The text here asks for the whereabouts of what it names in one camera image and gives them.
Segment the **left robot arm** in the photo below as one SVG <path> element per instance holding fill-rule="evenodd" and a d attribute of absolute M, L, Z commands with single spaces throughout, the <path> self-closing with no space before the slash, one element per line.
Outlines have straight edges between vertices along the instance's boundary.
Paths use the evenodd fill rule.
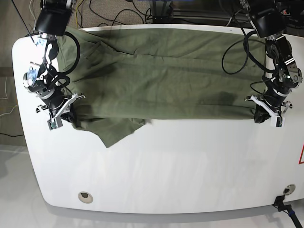
<path fill-rule="evenodd" d="M 260 83 L 266 86 L 263 92 L 257 91 L 256 95 L 247 97 L 247 100 L 256 104 L 254 121 L 260 124 L 269 119 L 272 126 L 283 127 L 284 114 L 292 108 L 292 104 L 285 99 L 303 81 L 302 72 L 292 55 L 291 44 L 283 34 L 287 27 L 285 19 L 290 16 L 290 13 L 283 12 L 288 11 L 293 3 L 276 0 L 241 0 L 239 4 L 253 27 L 251 32 L 243 34 L 245 60 L 253 61 L 264 74 L 271 74 L 271 77 L 262 75 Z M 252 35 L 265 40 L 265 52 L 272 59 L 274 69 L 268 69 L 251 54 L 249 39 Z"/>

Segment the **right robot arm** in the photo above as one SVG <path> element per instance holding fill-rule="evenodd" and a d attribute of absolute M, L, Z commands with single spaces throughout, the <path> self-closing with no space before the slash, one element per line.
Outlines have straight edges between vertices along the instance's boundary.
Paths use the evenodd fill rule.
<path fill-rule="evenodd" d="M 41 12 L 35 24 L 39 36 L 33 41 L 38 52 L 37 62 L 31 62 L 24 74 L 23 85 L 28 92 L 35 94 L 43 101 L 36 112 L 49 112 L 50 130 L 60 128 L 63 120 L 73 122 L 75 119 L 73 103 L 82 96 L 68 89 L 70 74 L 80 60 L 80 44 L 76 37 L 66 31 L 72 15 L 72 0 L 42 0 Z M 52 61 L 59 54 L 58 37 L 71 38 L 76 45 L 76 59 L 66 71 L 59 72 Z"/>

